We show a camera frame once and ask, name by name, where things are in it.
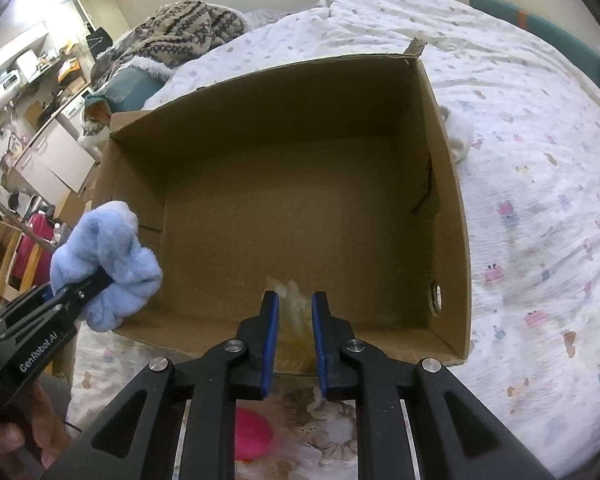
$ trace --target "blanket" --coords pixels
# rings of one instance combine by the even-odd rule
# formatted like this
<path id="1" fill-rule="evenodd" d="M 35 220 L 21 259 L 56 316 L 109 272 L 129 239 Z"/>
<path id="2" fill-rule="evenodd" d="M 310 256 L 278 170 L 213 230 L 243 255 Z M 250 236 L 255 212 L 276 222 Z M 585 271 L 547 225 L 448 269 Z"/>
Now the blanket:
<path id="1" fill-rule="evenodd" d="M 144 70 L 151 76 L 157 73 L 164 77 L 187 61 L 241 36 L 246 29 L 245 17 L 227 7 L 197 0 L 162 6 L 155 16 L 98 56 L 91 70 L 94 94 L 105 97 L 107 84 L 125 66 L 148 66 L 151 70 Z M 96 135 L 108 126 L 111 111 L 106 98 L 98 100 L 93 108 L 87 106 L 84 135 Z"/>

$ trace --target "white patterned bed sheet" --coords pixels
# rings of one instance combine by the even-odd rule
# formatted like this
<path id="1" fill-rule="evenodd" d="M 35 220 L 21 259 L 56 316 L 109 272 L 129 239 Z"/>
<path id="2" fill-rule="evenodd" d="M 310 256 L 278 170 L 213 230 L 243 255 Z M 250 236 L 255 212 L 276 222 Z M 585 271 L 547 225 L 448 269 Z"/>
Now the white patterned bed sheet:
<path id="1" fill-rule="evenodd" d="M 187 63 L 145 108 L 271 66 L 403 52 L 413 36 L 438 102 L 476 132 L 458 165 L 472 352 L 452 371 L 561 476 L 600 450 L 600 90 L 564 56 L 453 0 L 321 0 Z M 74 422 L 161 353 L 81 331 Z"/>

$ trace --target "open brown cardboard box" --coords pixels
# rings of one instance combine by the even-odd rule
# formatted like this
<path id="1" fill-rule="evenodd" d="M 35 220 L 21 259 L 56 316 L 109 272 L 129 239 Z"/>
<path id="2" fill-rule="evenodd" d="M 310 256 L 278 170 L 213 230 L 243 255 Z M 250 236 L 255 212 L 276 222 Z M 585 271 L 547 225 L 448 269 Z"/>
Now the open brown cardboard box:
<path id="1" fill-rule="evenodd" d="M 332 314 L 390 357 L 467 357 L 466 223 L 418 59 L 264 70 L 117 114 L 117 128 L 94 206 L 127 202 L 164 271 L 118 333 L 199 356 L 258 313 L 273 277 L 326 291 Z M 312 342 L 278 345 L 279 372 L 314 361 Z"/>

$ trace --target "metal screw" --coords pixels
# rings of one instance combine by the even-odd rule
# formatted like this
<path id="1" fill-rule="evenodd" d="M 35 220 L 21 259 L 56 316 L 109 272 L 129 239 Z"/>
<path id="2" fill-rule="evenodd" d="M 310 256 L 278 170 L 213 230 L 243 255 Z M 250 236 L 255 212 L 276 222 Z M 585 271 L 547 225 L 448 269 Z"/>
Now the metal screw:
<path id="1" fill-rule="evenodd" d="M 229 339 L 226 343 L 224 343 L 224 349 L 227 352 L 236 353 L 244 348 L 244 343 L 239 339 Z"/>
<path id="2" fill-rule="evenodd" d="M 360 339 L 349 339 L 344 343 L 344 348 L 349 350 L 349 352 L 358 353 L 366 348 L 366 344 L 364 341 L 360 341 Z"/>
<path id="3" fill-rule="evenodd" d="M 440 361 L 438 361 L 437 359 L 434 359 L 433 357 L 427 357 L 426 359 L 424 359 L 422 361 L 422 367 L 427 372 L 434 374 L 434 373 L 440 371 L 440 368 L 442 368 L 442 365 L 440 364 Z"/>
<path id="4" fill-rule="evenodd" d="M 161 372 L 169 366 L 169 361 L 166 357 L 155 357 L 149 361 L 149 368 L 152 372 Z"/>

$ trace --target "human hand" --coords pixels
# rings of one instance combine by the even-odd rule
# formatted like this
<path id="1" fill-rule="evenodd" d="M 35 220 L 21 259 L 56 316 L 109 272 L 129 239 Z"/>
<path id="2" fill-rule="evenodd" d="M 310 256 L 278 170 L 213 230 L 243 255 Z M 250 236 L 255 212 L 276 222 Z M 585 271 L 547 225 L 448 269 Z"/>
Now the human hand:
<path id="1" fill-rule="evenodd" d="M 48 395 L 38 383 L 33 384 L 23 397 L 33 438 L 42 450 L 42 465 L 48 469 L 71 444 L 71 437 L 54 413 Z M 31 480 L 30 473 L 16 455 L 24 445 L 24 434 L 16 424 L 0 424 L 0 467 L 11 480 Z"/>

